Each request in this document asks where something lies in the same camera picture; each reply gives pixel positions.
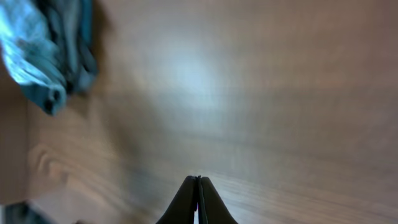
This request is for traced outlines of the light blue t-shirt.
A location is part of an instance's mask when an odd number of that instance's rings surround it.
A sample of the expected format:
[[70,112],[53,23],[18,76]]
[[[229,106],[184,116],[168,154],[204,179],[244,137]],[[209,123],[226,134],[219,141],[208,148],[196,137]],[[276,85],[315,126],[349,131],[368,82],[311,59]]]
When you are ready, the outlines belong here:
[[25,96],[55,115],[67,100],[59,47],[35,1],[1,1],[2,58]]

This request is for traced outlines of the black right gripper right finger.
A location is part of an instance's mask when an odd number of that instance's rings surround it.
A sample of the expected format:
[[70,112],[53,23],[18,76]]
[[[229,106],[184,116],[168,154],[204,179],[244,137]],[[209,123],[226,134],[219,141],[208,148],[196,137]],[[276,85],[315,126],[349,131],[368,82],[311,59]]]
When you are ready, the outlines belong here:
[[200,224],[237,224],[208,177],[198,177],[198,218]]

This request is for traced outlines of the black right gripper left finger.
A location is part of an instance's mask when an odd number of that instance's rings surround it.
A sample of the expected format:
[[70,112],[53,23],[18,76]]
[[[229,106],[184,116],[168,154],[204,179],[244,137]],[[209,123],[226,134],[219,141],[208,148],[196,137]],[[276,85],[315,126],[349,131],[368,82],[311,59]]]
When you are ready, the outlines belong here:
[[157,224],[193,224],[197,210],[197,177],[187,176]]

